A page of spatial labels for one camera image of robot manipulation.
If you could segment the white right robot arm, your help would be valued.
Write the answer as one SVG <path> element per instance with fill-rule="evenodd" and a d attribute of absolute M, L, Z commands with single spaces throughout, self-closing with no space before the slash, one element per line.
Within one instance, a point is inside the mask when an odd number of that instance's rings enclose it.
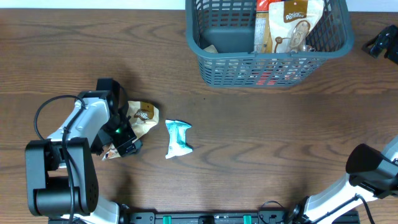
<path fill-rule="evenodd" d="M 358 205 L 364 205 L 374 223 L 368 202 L 397 197 L 397 138 L 378 151 L 367 144 L 355 147 L 346 173 L 319 194 L 305 197 L 283 223 L 333 223 Z"/>

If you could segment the spaghetti packet orange and tan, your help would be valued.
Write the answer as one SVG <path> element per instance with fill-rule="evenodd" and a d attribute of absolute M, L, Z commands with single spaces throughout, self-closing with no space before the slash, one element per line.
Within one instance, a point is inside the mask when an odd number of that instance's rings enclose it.
<path fill-rule="evenodd" d="M 274 2 L 280 2 L 280 0 L 256 1 L 254 51 L 257 53 L 272 52 L 272 40 L 269 25 L 269 5 Z"/>

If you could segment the beige Paritree snack bag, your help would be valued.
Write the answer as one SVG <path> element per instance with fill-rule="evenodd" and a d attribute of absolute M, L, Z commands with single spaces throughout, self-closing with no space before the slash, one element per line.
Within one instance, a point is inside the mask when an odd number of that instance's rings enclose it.
<path fill-rule="evenodd" d="M 289 0 L 269 4 L 272 52 L 302 51 L 305 39 L 323 15 L 324 0 Z"/>

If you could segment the teal white snack packet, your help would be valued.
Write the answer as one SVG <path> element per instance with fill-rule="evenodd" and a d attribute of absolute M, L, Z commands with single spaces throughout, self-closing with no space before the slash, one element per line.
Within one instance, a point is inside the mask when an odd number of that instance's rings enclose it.
<path fill-rule="evenodd" d="M 193 152 L 193 148 L 186 142 L 186 132 L 192 127 L 188 124 L 179 120 L 165 120 L 167 131 L 169 132 L 169 147 L 166 159 L 170 159 L 175 156 L 184 156 Z"/>

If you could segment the beige Paritree dried food bag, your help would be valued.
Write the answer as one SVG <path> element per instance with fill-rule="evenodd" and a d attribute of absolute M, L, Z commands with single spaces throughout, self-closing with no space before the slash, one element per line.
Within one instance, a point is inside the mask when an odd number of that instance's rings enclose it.
<path fill-rule="evenodd" d="M 140 138 L 159 123 L 159 109 L 153 104 L 143 101 L 128 101 L 127 103 L 128 109 L 126 116 L 130 127 L 136 135 L 136 138 L 131 141 L 132 149 L 121 152 L 119 149 L 116 149 L 114 144 L 105 145 L 103 149 L 106 150 L 106 153 L 102 161 L 137 154 L 142 147 Z"/>

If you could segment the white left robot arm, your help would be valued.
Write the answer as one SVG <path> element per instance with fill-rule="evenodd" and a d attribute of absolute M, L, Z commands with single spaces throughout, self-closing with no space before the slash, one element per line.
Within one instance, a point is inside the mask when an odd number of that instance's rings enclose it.
<path fill-rule="evenodd" d="M 30 213 L 49 223 L 130 223 L 119 204 L 100 196 L 92 155 L 112 144 L 120 156 L 137 154 L 142 143 L 129 124 L 119 89 L 83 91 L 62 126 L 25 148 Z"/>

